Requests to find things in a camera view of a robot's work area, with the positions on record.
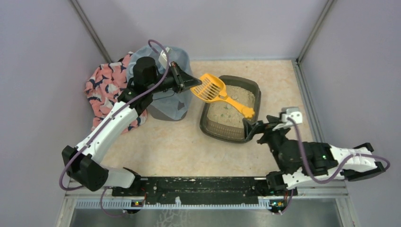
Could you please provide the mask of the blue plastic trash bag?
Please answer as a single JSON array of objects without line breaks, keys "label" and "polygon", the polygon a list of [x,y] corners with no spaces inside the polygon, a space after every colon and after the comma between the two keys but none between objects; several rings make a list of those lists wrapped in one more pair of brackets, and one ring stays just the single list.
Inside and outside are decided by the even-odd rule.
[{"label": "blue plastic trash bag", "polygon": [[[156,62],[158,73],[163,75],[165,72],[164,63],[159,62],[159,53],[162,49],[158,46],[155,47],[157,52],[154,52],[149,46],[143,46],[130,56],[130,61],[127,67],[127,80],[134,77],[133,67],[136,61],[141,57],[151,57]],[[188,53],[178,47],[166,47],[170,61],[175,61],[178,66],[192,75],[190,67],[190,57]],[[192,100],[190,91],[182,93],[174,93],[173,91],[158,92],[153,95],[154,101],[148,106],[148,113],[155,119],[162,121],[180,121],[182,120],[189,109]]]}]

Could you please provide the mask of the yellow plastic litter scoop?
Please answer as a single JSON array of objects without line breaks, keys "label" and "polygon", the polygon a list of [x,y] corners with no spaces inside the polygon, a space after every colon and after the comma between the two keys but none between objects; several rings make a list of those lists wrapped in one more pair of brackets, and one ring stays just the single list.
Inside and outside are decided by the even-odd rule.
[{"label": "yellow plastic litter scoop", "polygon": [[220,78],[206,73],[203,74],[199,80],[202,84],[190,89],[197,98],[205,103],[225,102],[233,106],[244,118],[251,119],[254,117],[254,109],[232,99],[227,94],[226,85]]}]

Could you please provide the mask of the grey plastic litter box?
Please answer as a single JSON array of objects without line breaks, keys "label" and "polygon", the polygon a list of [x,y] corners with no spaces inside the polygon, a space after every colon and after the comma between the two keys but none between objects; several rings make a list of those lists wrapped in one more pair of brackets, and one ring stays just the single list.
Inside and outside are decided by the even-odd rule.
[{"label": "grey plastic litter box", "polygon": [[[237,76],[229,76],[223,75],[219,77],[225,85],[238,86],[242,87],[246,90],[251,91],[255,95],[254,106],[252,107],[255,111],[255,115],[249,121],[255,122],[258,120],[260,105],[261,105],[261,96],[262,93],[258,84],[252,80],[237,77]],[[232,142],[232,143],[246,143],[244,140],[244,128],[235,128],[230,126],[225,126],[213,121],[210,121],[207,118],[207,113],[209,110],[209,105],[206,103],[203,107],[203,111],[200,117],[200,129],[206,135],[213,137],[218,140]]]}]

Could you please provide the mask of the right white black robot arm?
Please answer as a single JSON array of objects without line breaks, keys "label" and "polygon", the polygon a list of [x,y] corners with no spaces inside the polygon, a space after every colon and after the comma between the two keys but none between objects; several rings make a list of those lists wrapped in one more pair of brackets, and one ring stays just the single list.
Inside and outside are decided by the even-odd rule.
[{"label": "right white black robot arm", "polygon": [[267,144],[278,171],[266,175],[267,194],[279,195],[314,182],[328,184],[333,180],[355,182],[376,177],[391,166],[384,157],[373,155],[370,143],[354,148],[339,148],[324,142],[302,141],[293,117],[267,116],[263,121],[243,119],[244,135],[250,140],[261,134],[258,144]]}]

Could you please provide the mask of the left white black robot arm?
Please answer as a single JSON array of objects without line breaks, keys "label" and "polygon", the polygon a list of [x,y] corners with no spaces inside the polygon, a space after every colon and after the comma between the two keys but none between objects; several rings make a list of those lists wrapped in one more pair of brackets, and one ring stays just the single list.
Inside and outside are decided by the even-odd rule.
[{"label": "left white black robot arm", "polygon": [[107,151],[124,129],[153,102],[154,93],[168,90],[181,93],[202,84],[174,61],[168,61],[164,74],[160,74],[151,57],[139,58],[132,72],[133,77],[102,122],[76,146],[63,149],[65,168],[59,179],[63,190],[69,190],[62,183],[65,175],[92,192],[101,188],[140,189],[141,176],[135,171],[100,165]]}]

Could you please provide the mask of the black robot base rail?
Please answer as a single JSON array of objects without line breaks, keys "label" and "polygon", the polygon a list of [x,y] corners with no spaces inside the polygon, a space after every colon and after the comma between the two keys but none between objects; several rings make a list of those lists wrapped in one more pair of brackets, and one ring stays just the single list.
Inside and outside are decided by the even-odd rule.
[{"label": "black robot base rail", "polygon": [[143,197],[135,206],[178,205],[234,208],[261,205],[283,210],[297,189],[262,177],[143,177],[130,188],[113,187],[114,197]]}]

